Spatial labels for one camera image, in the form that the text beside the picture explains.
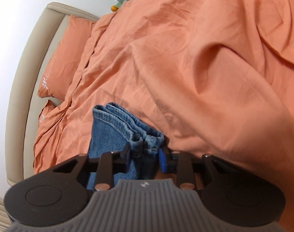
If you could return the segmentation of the blue denim jeans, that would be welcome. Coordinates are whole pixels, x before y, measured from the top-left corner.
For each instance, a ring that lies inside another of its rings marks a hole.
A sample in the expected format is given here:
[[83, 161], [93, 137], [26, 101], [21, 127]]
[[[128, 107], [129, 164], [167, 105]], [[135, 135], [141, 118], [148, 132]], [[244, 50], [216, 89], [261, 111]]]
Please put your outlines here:
[[96, 105], [92, 109], [92, 136], [89, 158], [99, 158], [105, 152], [131, 148], [131, 163], [127, 173], [114, 175], [119, 180], [148, 180], [154, 178], [158, 166], [159, 148], [164, 135], [116, 103]]

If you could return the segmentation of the orange duvet cover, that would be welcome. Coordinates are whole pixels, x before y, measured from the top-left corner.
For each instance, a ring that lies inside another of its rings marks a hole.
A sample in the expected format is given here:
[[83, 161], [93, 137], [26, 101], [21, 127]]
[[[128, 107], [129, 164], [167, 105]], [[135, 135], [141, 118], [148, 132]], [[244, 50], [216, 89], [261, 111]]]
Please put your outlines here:
[[130, 0], [103, 16], [65, 100], [39, 124], [34, 172], [85, 153], [92, 108], [109, 102], [175, 151], [273, 182], [294, 231], [294, 0]]

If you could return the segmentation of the beige upholstered headboard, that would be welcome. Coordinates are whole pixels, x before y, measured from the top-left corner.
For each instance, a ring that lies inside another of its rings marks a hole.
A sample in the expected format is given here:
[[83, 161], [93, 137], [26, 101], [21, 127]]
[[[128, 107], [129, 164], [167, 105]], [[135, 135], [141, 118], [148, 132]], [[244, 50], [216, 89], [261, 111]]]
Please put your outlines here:
[[23, 50], [13, 80], [6, 119], [5, 161], [8, 185], [33, 175], [33, 144], [39, 114], [46, 104], [37, 90], [40, 79], [68, 25], [68, 17], [97, 21], [86, 11], [62, 3], [49, 3], [40, 15]]

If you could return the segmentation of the right orange pillow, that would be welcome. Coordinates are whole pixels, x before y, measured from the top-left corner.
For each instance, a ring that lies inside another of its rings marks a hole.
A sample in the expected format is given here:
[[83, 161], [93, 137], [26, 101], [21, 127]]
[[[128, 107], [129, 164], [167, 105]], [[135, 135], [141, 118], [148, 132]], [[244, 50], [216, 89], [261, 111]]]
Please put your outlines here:
[[65, 100], [95, 22], [70, 15], [65, 32], [42, 75], [37, 95]]

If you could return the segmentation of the small orange fruit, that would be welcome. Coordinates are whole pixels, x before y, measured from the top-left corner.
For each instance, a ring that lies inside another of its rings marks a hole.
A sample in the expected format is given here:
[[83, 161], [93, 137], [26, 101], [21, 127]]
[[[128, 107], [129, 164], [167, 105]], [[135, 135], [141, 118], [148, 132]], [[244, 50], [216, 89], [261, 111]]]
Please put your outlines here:
[[111, 6], [110, 9], [112, 12], [116, 12], [118, 10], [117, 6], [115, 6], [115, 5]]

